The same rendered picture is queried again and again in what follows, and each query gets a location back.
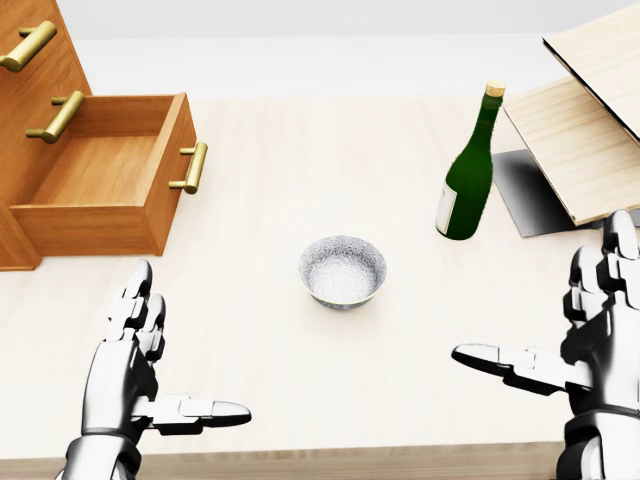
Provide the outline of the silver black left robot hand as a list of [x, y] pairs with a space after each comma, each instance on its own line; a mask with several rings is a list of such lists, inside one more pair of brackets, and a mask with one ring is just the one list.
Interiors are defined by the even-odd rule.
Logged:
[[166, 303], [151, 293], [152, 279], [150, 263], [140, 261], [114, 299], [107, 335], [87, 377], [81, 431], [138, 442], [146, 429], [163, 436], [199, 435], [206, 428], [250, 422], [251, 412], [241, 404], [158, 394], [154, 364], [164, 353]]

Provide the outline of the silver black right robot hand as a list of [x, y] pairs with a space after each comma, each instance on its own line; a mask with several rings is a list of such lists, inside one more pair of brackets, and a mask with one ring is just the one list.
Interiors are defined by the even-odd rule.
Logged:
[[461, 344], [457, 362], [540, 395], [563, 391], [574, 414], [640, 415], [640, 244], [631, 214], [604, 222], [602, 247], [574, 254], [563, 311], [571, 326], [558, 353]]

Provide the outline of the wooden cabinet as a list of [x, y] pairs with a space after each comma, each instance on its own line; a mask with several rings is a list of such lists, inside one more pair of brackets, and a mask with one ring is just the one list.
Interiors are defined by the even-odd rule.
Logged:
[[31, 243], [27, 234], [23, 231], [10, 211], [12, 205], [26, 204], [48, 175], [56, 157], [66, 143], [64, 136], [56, 142], [60, 145], [58, 152], [53, 156], [50, 167], [45, 171], [43, 178], [36, 185], [29, 198], [21, 203], [8, 204], [0, 198], [0, 270], [33, 270], [41, 262], [41, 256]]

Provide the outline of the open wooden drawer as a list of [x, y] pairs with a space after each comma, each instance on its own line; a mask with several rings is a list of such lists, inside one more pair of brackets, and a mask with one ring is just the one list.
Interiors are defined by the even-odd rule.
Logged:
[[42, 256], [160, 255], [196, 144], [186, 94], [90, 96], [34, 193], [9, 208]]

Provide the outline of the pale wooden board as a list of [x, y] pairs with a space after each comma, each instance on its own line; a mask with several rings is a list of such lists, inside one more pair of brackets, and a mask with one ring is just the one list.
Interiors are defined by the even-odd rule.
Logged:
[[640, 2], [543, 44], [640, 143]]
[[640, 210], [640, 144], [578, 81], [534, 88], [503, 108], [574, 224]]

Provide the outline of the green glass bottle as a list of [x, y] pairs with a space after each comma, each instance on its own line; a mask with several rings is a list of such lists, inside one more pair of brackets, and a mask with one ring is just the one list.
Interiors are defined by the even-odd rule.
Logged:
[[435, 226], [449, 239], [469, 239], [478, 228], [493, 181], [491, 139], [502, 102], [503, 96], [483, 96], [472, 135], [445, 177]]

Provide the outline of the patterned white bowl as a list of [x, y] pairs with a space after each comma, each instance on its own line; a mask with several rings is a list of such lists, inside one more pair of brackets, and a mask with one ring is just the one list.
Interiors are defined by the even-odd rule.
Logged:
[[387, 263], [371, 243], [335, 235], [319, 239], [301, 254], [298, 273], [319, 304], [348, 311], [372, 300], [384, 285]]

